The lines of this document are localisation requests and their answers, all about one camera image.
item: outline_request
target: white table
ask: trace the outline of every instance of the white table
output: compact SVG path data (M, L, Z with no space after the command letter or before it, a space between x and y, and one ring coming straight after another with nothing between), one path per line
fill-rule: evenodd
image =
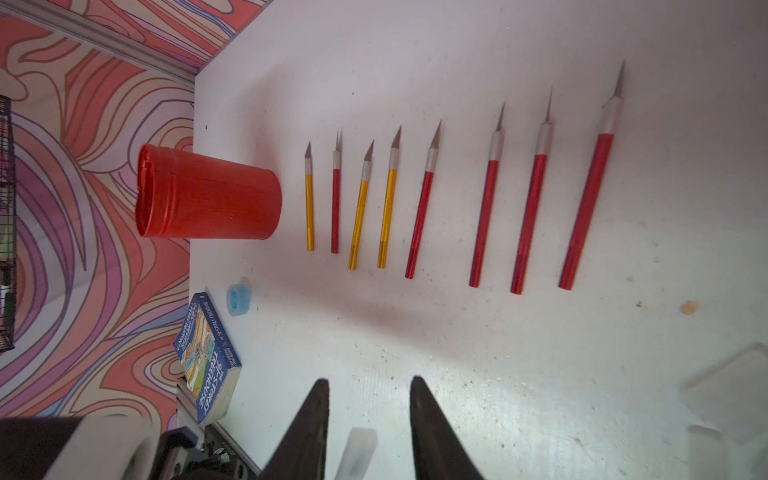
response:
M768 341L768 3L762 0L278 0L197 77L195 151L272 169L266 241L193 240L245 365L225 427L261 466L313 382L330 381L327 476L354 426L366 478L413 478L409 383L424 376L492 478L686 478L679 382ZM557 287L601 105L624 114L575 287ZM509 293L538 125L556 122L522 296ZM507 102L482 284L467 286L490 135ZM429 142L443 136L417 276L403 274ZM402 155L376 268L389 145ZM341 253L331 152L343 128ZM376 140L358 270L362 157ZM314 153L316 251L304 160ZM257 306L230 318L246 277ZM679 307L696 300L685 316ZM753 449L733 448L732 478Z

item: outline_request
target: swirly patterned wall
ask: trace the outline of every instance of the swirly patterned wall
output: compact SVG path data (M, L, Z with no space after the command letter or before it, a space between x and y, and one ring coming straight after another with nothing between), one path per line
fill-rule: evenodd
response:
M7 15L0 62L18 176L0 416L142 415L159 434L174 424L189 243L138 236L136 160L145 142L192 148L193 92Z
M49 1L195 68L201 68L266 4L266 0Z

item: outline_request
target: book cover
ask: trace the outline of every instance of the book cover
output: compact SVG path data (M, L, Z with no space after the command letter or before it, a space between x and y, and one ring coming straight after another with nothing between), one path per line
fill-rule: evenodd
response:
M195 399L198 423L216 422L227 411L241 364L206 293L192 296L174 348Z

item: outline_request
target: red cup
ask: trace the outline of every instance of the red cup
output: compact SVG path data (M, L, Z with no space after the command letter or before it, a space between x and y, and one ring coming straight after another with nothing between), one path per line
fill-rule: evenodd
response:
M142 237L269 238L283 195L270 170L145 144L136 227Z

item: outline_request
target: red knife handle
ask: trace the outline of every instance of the red knife handle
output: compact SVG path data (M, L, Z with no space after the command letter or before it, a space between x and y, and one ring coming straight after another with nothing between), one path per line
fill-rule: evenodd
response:
M488 225L491 223L491 207L493 207L493 192L496 189L496 176L498 174L498 160L488 162L488 172L485 174L485 190L480 206L480 221L478 222L478 236L475 240L475 255L472 258L472 271L469 274L469 286L480 286L480 272L482 259L485 255L485 241L488 239Z
M419 256L419 245L422 242L422 230L424 230L424 219L427 216L427 203L429 202L429 191L432 189L432 172L424 172L424 184L422 185L422 196L419 198L419 209L416 211L416 225L413 227L413 238L411 239L411 253L408 255L408 266L406 267L406 278L413 278L416 271L416 258Z
M339 197L341 195L341 170L333 169L333 205L331 210L331 253L339 252Z
M528 254L531 252L533 240L533 228L536 224L538 212L538 198L541 196L541 184L544 181L544 171L547 167L547 156L536 155L533 160L533 172L531 173L531 186L528 187L528 201L525 203L525 215L523 226L520 229L520 243L518 244L518 258L515 261L515 273L512 275L512 293L523 293L525 281L525 269L528 266Z
M605 164L608 162L608 154L611 152L611 144L613 142L613 134L600 134L598 136L598 144L594 147L592 166L589 168L587 183L584 185L584 194L581 196L581 204L576 215L571 243L568 245L568 255L565 256L563 273L560 275L559 286L562 289L570 290L573 288L576 269L581 259L581 251L584 249L584 242L587 239L589 224L594 213L594 205L598 201Z

